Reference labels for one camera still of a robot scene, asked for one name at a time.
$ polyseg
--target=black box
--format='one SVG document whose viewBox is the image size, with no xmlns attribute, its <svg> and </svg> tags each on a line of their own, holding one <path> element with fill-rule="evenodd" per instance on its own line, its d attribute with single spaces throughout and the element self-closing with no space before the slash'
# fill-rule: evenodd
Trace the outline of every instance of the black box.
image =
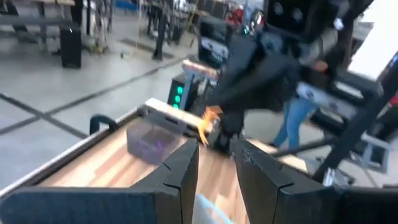
<svg viewBox="0 0 398 224">
<path fill-rule="evenodd" d="M 310 43 L 326 27 L 333 27 L 343 2 L 344 0 L 268 0 L 264 3 L 268 26 L 264 28 Z"/>
<path fill-rule="evenodd" d="M 199 22 L 198 59 L 212 68 L 220 68 L 229 57 L 233 28 L 215 17 L 202 17 Z"/>
<path fill-rule="evenodd" d="M 172 79 L 172 84 L 170 86 L 170 91 L 169 91 L 169 98 L 167 100 L 167 104 L 174 106 L 175 108 L 181 109 L 188 111 L 191 106 L 193 105 L 193 102 L 195 101 L 197 97 L 197 92 L 198 92 L 198 87 L 199 87 L 199 81 L 194 80 L 189 94 L 188 94 L 188 99 L 187 99 L 187 104 L 185 104 L 184 108 L 180 107 L 180 100 L 182 98 L 182 94 L 184 92 L 184 85 L 185 82 L 187 81 L 187 78 L 184 73 L 177 75 Z"/>
<path fill-rule="evenodd" d="M 64 68 L 81 68 L 81 31 L 79 27 L 60 27 L 61 60 Z"/>
</svg>

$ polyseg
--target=black stripe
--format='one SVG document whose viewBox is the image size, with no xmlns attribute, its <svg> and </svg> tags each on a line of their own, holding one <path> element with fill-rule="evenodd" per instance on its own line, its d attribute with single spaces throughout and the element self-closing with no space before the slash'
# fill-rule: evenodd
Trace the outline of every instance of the black stripe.
<svg viewBox="0 0 398 224">
<path fill-rule="evenodd" d="M 8 127 L 2 128 L 2 129 L 0 129 L 0 135 L 10 133 L 11 131 L 15 131 L 17 129 L 23 128 L 24 126 L 28 126 L 28 125 L 38 121 L 39 119 L 40 119 L 39 117 L 33 117 L 33 118 L 29 118 L 29 119 L 20 121 L 13 125 L 10 125 Z"/>
<path fill-rule="evenodd" d="M 54 114 L 59 113 L 59 112 L 61 112 L 61 111 L 70 109 L 70 108 L 72 108 L 72 107 L 74 107 L 74 106 L 77 106 L 77 105 L 79 105 L 79 104 L 82 104 L 82 103 L 84 103 L 84 102 L 86 102 L 86 101 L 88 101 L 88 100 L 92 100 L 92 99 L 94 99 L 94 98 L 96 98 L 96 97 L 98 97 L 98 96 L 105 95 L 105 94 L 107 94 L 107 93 L 109 93 L 109 92 L 111 92 L 111 91 L 114 91 L 114 90 L 117 90 L 117 89 L 119 89 L 119 88 L 122 88 L 122 87 L 124 87 L 124 86 L 126 86 L 126 85 L 128 85 L 128 84 L 130 84 L 130 83 L 133 83 L 133 82 L 135 82 L 135 81 L 137 81 L 137 80 L 140 80 L 141 78 L 144 78 L 144 77 L 146 77 L 146 76 L 153 75 L 153 74 L 155 74 L 156 72 L 158 72 L 160 69 L 165 69 L 165 68 L 167 68 L 167 67 L 171 67 L 171 66 L 173 66 L 173 65 L 176 65 L 176 64 L 178 64 L 179 62 L 181 62 L 181 61 L 182 61 L 183 59 L 185 59 L 185 58 L 180 58 L 180 59 L 174 60 L 173 62 L 170 62 L 170 63 L 168 63 L 168 64 L 165 64 L 165 65 L 159 66 L 159 67 L 157 67 L 157 68 L 154 68 L 154 69 L 152 69 L 152 70 L 150 70 L 150 71 L 148 71 L 148 72 L 146 72 L 146 73 L 144 73 L 144 74 L 142 74 L 142 75 L 139 75 L 138 77 L 130 78 L 129 80 L 126 80 L 126 81 L 124 81 L 124 82 L 122 82 L 122 83 L 119 83 L 119 84 L 116 84 L 116 85 L 114 85 L 114 86 L 108 87 L 108 88 L 106 88 L 106 89 L 104 89 L 104 90 L 100 90 L 100 91 L 98 91 L 98 92 L 96 92 L 96 93 L 92 93 L 92 94 L 90 94 L 90 95 L 88 95 L 88 96 L 84 96 L 83 98 L 80 98 L 80 99 L 78 99 L 78 100 L 75 100 L 75 101 L 73 101 L 73 102 L 71 102 L 71 103 L 68 103 L 68 104 L 66 104 L 66 105 L 60 106 L 60 107 L 55 108 L 55 109 L 52 109 L 52 110 L 46 112 L 45 114 L 54 115 Z"/>
<path fill-rule="evenodd" d="M 59 108 L 55 108 L 55 109 L 53 109 L 53 110 L 51 110 L 49 112 L 46 112 L 46 113 L 43 113 L 43 112 L 41 112 L 39 110 L 36 110 L 36 109 L 32 108 L 29 105 L 26 105 L 26 104 L 24 104 L 24 103 L 22 103 L 22 102 L 20 102 L 20 101 L 18 101 L 16 99 L 13 99 L 13 98 L 5 95 L 5 94 L 0 93 L 0 98 L 3 99 L 4 101 L 6 101 L 6 102 L 8 102 L 8 103 L 10 103 L 10 104 L 12 104 L 12 105 L 24 110 L 24 111 L 27 111 L 27 112 L 32 113 L 32 114 L 35 115 L 35 117 L 33 117 L 33 118 L 29 118 L 29 119 L 23 120 L 21 122 L 18 122 L 16 124 L 13 124 L 13 125 L 10 125 L 8 127 L 0 129 L 0 135 L 4 135 L 4 134 L 7 134 L 7 133 L 10 133 L 10 132 L 15 131 L 17 129 L 23 128 L 24 126 L 30 125 L 30 124 L 32 124 L 32 123 L 34 123 L 34 122 L 36 122 L 36 121 L 38 121 L 40 119 L 43 119 L 43 120 L 53 124 L 54 126 L 66 131 L 66 132 L 68 132 L 68 133 L 70 133 L 70 134 L 72 134 L 74 136 L 76 136 L 76 137 L 79 137 L 79 138 L 82 138 L 82 139 L 83 138 L 87 138 L 88 137 L 87 134 L 85 134 L 85 133 L 83 133 L 83 132 L 81 132 L 81 131 L 79 131 L 79 130 L 77 130 L 77 129 L 75 129 L 75 128 L 67 125 L 67 124 L 65 124 L 65 123 L 62 123 L 62 122 L 52 118 L 51 115 L 59 113 L 59 112 L 61 112 L 63 110 L 70 109 L 70 108 L 72 108 L 72 107 L 74 107 L 76 105 L 79 105 L 79 104 L 84 103 L 84 102 L 86 102 L 88 100 L 96 98 L 97 96 L 101 96 L 101 95 L 104 95 L 104 94 L 109 93 L 111 91 L 117 90 L 118 88 L 124 87 L 127 84 L 135 82 L 135 81 L 137 81 L 137 80 L 139 80 L 139 79 L 141 79 L 141 78 L 143 78 L 145 76 L 153 75 L 156 72 L 158 72 L 160 69 L 164 69 L 164 68 L 176 65 L 176 64 L 178 64 L 179 62 L 181 62 L 183 59 L 185 59 L 187 57 L 179 58 L 177 60 L 174 60 L 173 62 L 170 62 L 168 64 L 159 66 L 159 67 L 157 67 L 155 69 L 152 69 L 152 70 L 150 70 L 150 71 L 148 71 L 148 72 L 146 72 L 146 73 L 144 73 L 144 74 L 142 74 L 142 75 L 140 75 L 138 77 L 131 78 L 131 79 L 125 81 L 125 82 L 119 83 L 117 85 L 111 86 L 111 87 L 106 88 L 104 90 L 101 90 L 101 91 L 98 91 L 96 93 L 90 94 L 88 96 L 85 96 L 83 98 L 75 100 L 75 101 L 73 101 L 73 102 L 71 102 L 71 103 L 69 103 L 67 105 L 63 105 L 63 106 L 61 106 Z"/>
<path fill-rule="evenodd" d="M 68 132 L 68 133 L 70 133 L 70 134 L 72 134 L 72 135 L 74 135 L 74 136 L 76 136 L 78 138 L 86 138 L 88 136 L 87 134 L 85 134 L 85 133 L 83 133 L 83 132 L 81 132 L 81 131 L 79 131 L 79 130 L 77 130 L 77 129 L 75 129 L 75 128 L 67 125 L 67 124 L 64 124 L 64 123 L 62 123 L 60 121 L 57 121 L 56 119 L 53 119 L 50 115 L 42 113 L 41 111 L 38 111 L 37 109 L 35 109 L 35 108 L 33 108 L 33 107 L 29 106 L 29 105 L 26 105 L 26 104 L 24 104 L 24 103 L 22 103 L 22 102 L 20 102 L 20 101 L 18 101 L 16 99 L 13 99 L 10 96 L 7 96 L 7 95 L 5 95 L 3 93 L 0 93 L 0 99 L 2 99 L 4 101 L 16 106 L 16 107 L 18 107 L 18 108 L 20 108 L 20 109 L 22 109 L 22 110 L 24 110 L 26 112 L 29 112 L 29 113 L 35 115 L 35 118 L 43 119 L 43 120 L 51 123 L 52 125 L 54 125 L 54 126 L 60 128 L 60 129 L 64 130 L 64 131 L 66 131 L 66 132 Z M 11 128 L 11 131 L 13 131 L 13 130 L 15 130 L 17 128 L 21 128 L 23 126 L 26 126 L 28 124 L 31 124 L 33 122 L 34 121 L 31 120 L 29 122 L 26 121 L 26 122 L 24 122 L 22 124 L 21 123 L 16 124 L 16 127 Z"/>
</svg>

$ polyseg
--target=red object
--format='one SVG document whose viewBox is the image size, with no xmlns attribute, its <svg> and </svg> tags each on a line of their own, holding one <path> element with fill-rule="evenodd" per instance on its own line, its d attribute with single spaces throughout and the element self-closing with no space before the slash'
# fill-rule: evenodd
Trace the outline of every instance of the red object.
<svg viewBox="0 0 398 224">
<path fill-rule="evenodd" d="M 243 20 L 243 9 L 235 9 L 230 12 L 225 19 L 227 22 L 231 23 L 232 25 L 241 25 Z"/>
<path fill-rule="evenodd" d="M 398 105 L 398 95 L 395 95 L 395 96 L 390 100 L 390 105 L 391 105 L 391 106 L 397 106 L 397 105 Z"/>
<path fill-rule="evenodd" d="M 260 24 L 261 24 L 262 26 L 264 26 L 264 25 L 266 24 L 266 18 L 265 18 L 264 16 L 261 18 Z"/>
</svg>

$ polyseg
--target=orange object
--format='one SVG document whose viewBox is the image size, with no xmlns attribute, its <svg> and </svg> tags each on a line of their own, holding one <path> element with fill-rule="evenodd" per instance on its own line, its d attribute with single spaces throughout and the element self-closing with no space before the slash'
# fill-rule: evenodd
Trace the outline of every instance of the orange object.
<svg viewBox="0 0 398 224">
<path fill-rule="evenodd" d="M 312 69 L 318 71 L 318 72 L 324 72 L 328 70 L 328 64 L 324 61 L 317 61 L 313 66 Z"/>
<path fill-rule="evenodd" d="M 209 142 L 205 136 L 205 129 L 213 124 L 216 119 L 220 119 L 219 114 L 223 113 L 223 110 L 219 106 L 207 106 L 205 114 L 203 114 L 203 122 L 198 126 L 198 132 L 200 139 L 204 145 L 209 145 Z"/>
<path fill-rule="evenodd" d="M 233 25 L 241 25 L 243 20 L 243 9 L 237 8 L 230 12 L 225 19 L 227 22 Z"/>
</svg>

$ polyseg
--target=wooden surface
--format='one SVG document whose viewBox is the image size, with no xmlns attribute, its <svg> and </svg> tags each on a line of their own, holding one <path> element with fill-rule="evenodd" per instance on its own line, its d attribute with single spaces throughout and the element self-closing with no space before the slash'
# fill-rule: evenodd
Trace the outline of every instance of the wooden surface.
<svg viewBox="0 0 398 224">
<path fill-rule="evenodd" d="M 55 4 L 55 0 L 31 0 L 33 2 L 39 2 L 44 4 Z M 63 6 L 74 6 L 74 0 L 58 0 L 57 3 Z"/>
<path fill-rule="evenodd" d="M 152 108 L 156 108 L 158 111 L 161 111 L 163 113 L 167 113 L 169 116 L 174 117 L 179 120 L 185 121 L 187 124 L 190 124 L 192 126 L 199 126 L 202 122 L 202 119 L 191 114 L 187 113 L 186 111 L 182 111 L 179 109 L 174 108 L 173 106 L 168 105 L 167 103 L 164 103 L 160 100 L 157 100 L 155 98 L 151 98 L 145 102 L 147 106 L 150 106 Z M 276 149 L 274 147 L 270 147 L 268 145 L 265 145 L 261 143 L 258 140 L 252 139 L 249 140 L 252 144 L 257 146 L 259 149 L 263 150 L 266 153 L 273 153 L 276 152 Z M 279 159 L 281 162 L 284 164 L 287 164 L 289 166 L 292 166 L 298 170 L 307 172 L 307 166 L 306 163 L 303 159 L 300 159 L 296 156 L 284 156 Z"/>
<path fill-rule="evenodd" d="M 130 187 L 151 173 L 156 166 L 127 152 L 126 128 L 138 125 L 135 119 L 104 141 L 43 181 L 52 187 Z M 187 139 L 180 137 L 183 144 Z M 234 223 L 246 223 L 247 215 L 233 160 L 204 146 L 199 150 L 197 194 L 204 195 Z"/>
</svg>

